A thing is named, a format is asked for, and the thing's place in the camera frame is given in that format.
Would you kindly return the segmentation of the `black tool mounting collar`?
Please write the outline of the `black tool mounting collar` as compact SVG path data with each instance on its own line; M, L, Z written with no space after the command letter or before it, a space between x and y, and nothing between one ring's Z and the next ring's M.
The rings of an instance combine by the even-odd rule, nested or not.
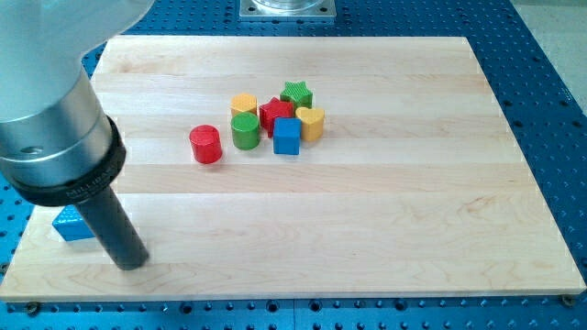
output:
M112 130L112 140L106 154L88 172L79 178L54 186L31 186L18 180L8 180L28 202L40 206L78 204L94 197L109 187L121 172L127 151L114 120L106 117Z

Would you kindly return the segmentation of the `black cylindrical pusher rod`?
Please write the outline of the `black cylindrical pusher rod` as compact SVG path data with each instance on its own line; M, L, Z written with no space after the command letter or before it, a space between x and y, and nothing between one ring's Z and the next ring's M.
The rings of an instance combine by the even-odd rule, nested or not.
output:
M148 260L148 250L110 187L74 207L119 269L135 270Z

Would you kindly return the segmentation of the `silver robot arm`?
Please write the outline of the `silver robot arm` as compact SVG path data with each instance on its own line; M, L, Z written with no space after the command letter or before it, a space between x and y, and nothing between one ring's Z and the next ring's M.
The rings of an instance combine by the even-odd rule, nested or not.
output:
M152 0L1 4L1 172L27 201L72 204L114 263L149 257L110 187L126 149L83 56L135 25Z

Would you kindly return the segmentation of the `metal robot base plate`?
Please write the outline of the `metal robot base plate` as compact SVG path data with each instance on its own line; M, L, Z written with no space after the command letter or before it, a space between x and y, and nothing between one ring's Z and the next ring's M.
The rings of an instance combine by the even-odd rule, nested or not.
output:
M335 0L240 0L240 21L330 22L337 16Z

